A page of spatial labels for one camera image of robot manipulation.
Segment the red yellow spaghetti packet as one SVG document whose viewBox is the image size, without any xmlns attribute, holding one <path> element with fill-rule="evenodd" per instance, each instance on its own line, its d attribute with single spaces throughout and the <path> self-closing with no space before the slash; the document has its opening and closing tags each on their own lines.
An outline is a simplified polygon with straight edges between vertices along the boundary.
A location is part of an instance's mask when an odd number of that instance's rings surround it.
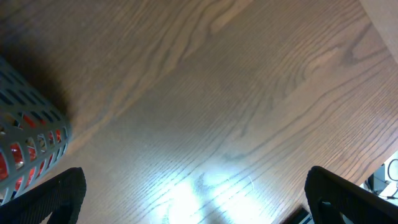
<svg viewBox="0 0 398 224">
<path fill-rule="evenodd" d="M 10 114 L 1 118 L 1 189 L 21 193 L 41 178 L 65 154 L 68 147 L 66 126 L 51 128 L 33 113 Z"/>
</svg>

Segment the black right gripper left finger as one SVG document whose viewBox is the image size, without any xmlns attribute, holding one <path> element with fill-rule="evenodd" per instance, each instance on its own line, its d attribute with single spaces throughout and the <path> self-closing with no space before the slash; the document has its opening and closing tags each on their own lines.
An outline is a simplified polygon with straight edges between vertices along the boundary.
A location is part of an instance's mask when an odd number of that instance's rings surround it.
<svg viewBox="0 0 398 224">
<path fill-rule="evenodd" d="M 72 167 L 1 206 L 1 223 L 76 223 L 86 195 L 81 167 Z"/>
</svg>

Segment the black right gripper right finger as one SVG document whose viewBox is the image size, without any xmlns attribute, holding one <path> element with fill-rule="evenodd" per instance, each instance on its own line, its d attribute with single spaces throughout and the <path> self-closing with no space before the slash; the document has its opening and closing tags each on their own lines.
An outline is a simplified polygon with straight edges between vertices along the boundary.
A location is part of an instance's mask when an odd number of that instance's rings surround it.
<svg viewBox="0 0 398 224">
<path fill-rule="evenodd" d="M 315 223 L 397 223 L 397 206 L 320 166 L 309 170 L 304 189 Z"/>
</svg>

